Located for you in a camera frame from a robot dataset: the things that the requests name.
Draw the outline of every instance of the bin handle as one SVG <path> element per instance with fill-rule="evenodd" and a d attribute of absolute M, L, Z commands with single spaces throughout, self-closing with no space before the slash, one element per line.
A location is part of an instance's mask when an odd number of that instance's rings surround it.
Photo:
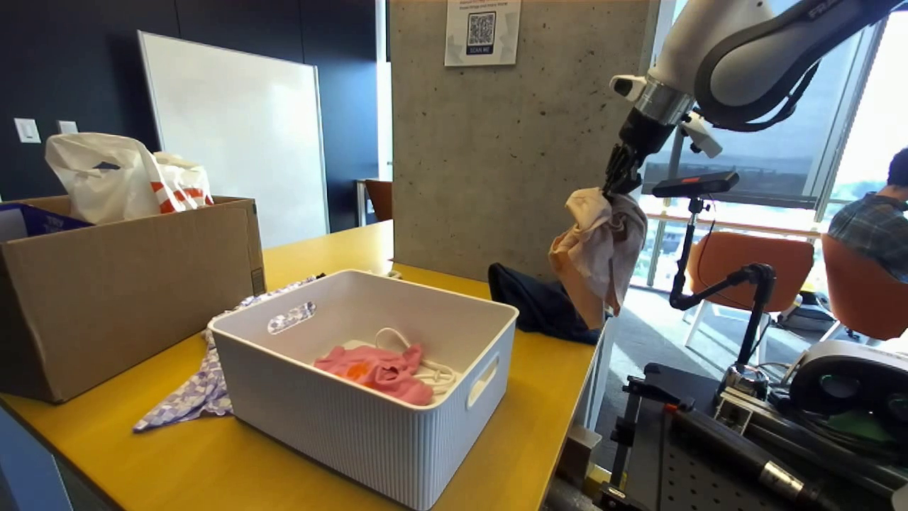
<path fill-rule="evenodd" d="M 467 405 L 475 408 L 475 402 L 486 395 L 489 383 L 495 380 L 495 375 L 501 375 L 501 351 L 484 367 L 484 373 L 476 375 Z"/>

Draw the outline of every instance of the black cloth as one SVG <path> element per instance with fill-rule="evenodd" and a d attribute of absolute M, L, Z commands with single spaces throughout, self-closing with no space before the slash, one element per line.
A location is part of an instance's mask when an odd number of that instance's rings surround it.
<path fill-rule="evenodd" d="M 545 333 L 553 339 L 597 343 L 599 329 L 576 314 L 559 282 L 539 282 L 506 263 L 489 266 L 489 289 L 495 302 L 520 309 L 516 327 L 525 333 Z"/>

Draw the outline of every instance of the wall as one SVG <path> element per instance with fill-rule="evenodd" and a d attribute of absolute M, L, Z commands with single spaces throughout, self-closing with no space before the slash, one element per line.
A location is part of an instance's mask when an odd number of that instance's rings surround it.
<path fill-rule="evenodd" d="M 356 178 L 374 175 L 374 0 L 3 0 L 0 197 L 64 194 L 44 145 L 58 120 L 160 147 L 136 28 L 322 66 L 330 228 L 352 228 Z"/>
<path fill-rule="evenodd" d="M 566 199 L 599 187 L 660 0 L 523 0 L 515 67 L 445 67 L 445 0 L 393 0 L 398 260 L 549 273 Z"/>

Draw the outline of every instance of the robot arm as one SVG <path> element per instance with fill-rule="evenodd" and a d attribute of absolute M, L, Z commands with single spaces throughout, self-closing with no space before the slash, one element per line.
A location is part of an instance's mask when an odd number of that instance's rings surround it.
<path fill-rule="evenodd" d="M 772 13 L 770 0 L 686 0 L 648 77 L 613 79 L 633 111 L 607 163 L 606 194 L 640 187 L 640 167 L 675 128 L 716 155 L 722 147 L 703 133 L 703 123 L 760 130 L 786 120 L 818 60 L 899 4 L 801 0 Z"/>

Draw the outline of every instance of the whiteboard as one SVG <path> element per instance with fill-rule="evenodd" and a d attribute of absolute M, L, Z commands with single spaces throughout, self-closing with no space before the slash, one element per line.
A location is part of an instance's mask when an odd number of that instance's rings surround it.
<path fill-rule="evenodd" d="M 255 199 L 261 248 L 323 235 L 319 70 L 149 32 L 139 48 L 162 151 Z"/>

